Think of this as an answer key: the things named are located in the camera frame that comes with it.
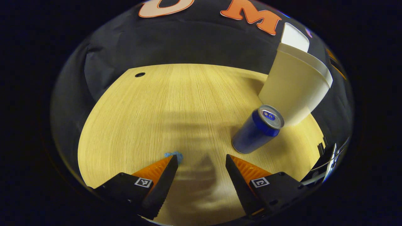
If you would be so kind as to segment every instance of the blue can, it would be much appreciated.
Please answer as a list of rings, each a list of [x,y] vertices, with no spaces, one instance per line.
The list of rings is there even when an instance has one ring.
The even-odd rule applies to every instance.
[[[248,154],[268,143],[285,124],[281,114],[269,105],[255,109],[232,138],[233,148]]]

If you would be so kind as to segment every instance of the wooden table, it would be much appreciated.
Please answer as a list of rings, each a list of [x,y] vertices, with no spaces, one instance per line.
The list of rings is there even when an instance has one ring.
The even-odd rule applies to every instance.
[[[145,72],[142,77],[137,73]],[[226,154],[271,173],[301,180],[319,158],[323,134],[309,115],[251,154],[231,137],[261,105],[267,75],[204,64],[165,64],[127,70],[99,99],[83,128],[78,163],[85,183],[98,187],[179,151],[179,166],[155,221],[210,225],[244,216],[225,168]]]

